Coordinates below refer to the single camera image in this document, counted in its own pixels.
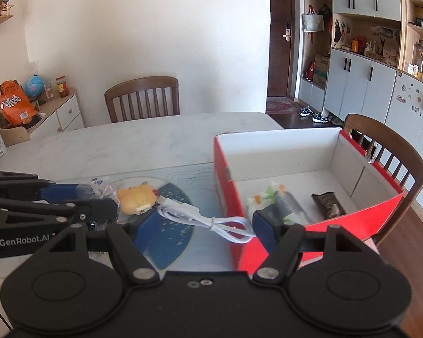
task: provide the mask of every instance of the orange snack bag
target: orange snack bag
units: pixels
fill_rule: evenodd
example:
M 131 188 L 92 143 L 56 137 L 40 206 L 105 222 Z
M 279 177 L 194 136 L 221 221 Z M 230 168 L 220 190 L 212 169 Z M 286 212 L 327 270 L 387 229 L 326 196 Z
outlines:
M 0 112 L 12 126 L 28 124 L 37 115 L 16 80 L 0 85 Z

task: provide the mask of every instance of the sneaker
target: sneaker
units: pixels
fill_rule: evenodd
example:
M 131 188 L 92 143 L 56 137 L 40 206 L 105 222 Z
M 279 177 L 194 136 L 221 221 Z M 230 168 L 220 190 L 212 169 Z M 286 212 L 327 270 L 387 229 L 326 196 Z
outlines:
M 323 116 L 321 113 L 317 113 L 312 118 L 312 121 L 314 121 L 315 123 L 327 123 L 329 122 L 329 118 Z
M 315 112 L 309 106 L 307 106 L 300 110 L 299 115 L 301 117 L 311 117 L 315 115 Z

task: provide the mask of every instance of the sauce jar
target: sauce jar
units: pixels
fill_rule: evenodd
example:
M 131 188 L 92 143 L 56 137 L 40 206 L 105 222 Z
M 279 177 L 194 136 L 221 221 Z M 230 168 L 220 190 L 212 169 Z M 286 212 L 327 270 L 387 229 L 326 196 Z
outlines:
M 58 86 L 58 91 L 60 92 L 61 98 L 69 95 L 68 84 L 66 84 L 66 76 L 57 77 L 56 84 Z

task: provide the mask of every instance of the red cardboard box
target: red cardboard box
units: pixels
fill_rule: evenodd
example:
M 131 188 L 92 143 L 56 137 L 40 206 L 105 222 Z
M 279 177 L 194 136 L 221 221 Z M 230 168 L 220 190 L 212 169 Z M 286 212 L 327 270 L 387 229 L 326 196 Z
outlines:
M 361 240 L 380 231 L 403 196 L 402 189 L 365 150 L 339 128 L 219 135 L 214 143 L 215 181 L 227 217 L 246 216 L 246 199 L 271 182 L 284 184 L 315 223 L 309 231 L 339 224 Z M 325 220 L 311 195 L 335 192 L 346 215 Z M 267 256 L 257 238 L 231 245 L 238 270 L 254 273 Z M 303 260 L 316 258 L 305 253 Z

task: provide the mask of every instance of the white usb cable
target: white usb cable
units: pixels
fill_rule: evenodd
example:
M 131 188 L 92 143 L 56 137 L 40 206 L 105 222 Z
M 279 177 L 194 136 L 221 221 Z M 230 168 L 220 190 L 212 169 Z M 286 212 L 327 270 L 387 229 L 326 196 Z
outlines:
M 158 197 L 157 203 L 159 204 L 157 208 L 158 213 L 166 219 L 185 225 L 201 226 L 210 229 L 233 243 L 246 244 L 255 237 L 252 224 L 245 217 L 226 217 L 219 219 L 204 217 L 199 212 L 199 208 L 163 196 Z M 243 225 L 244 229 L 224 225 L 229 222 L 239 223 Z M 231 233 L 241 235 L 242 237 L 238 238 Z

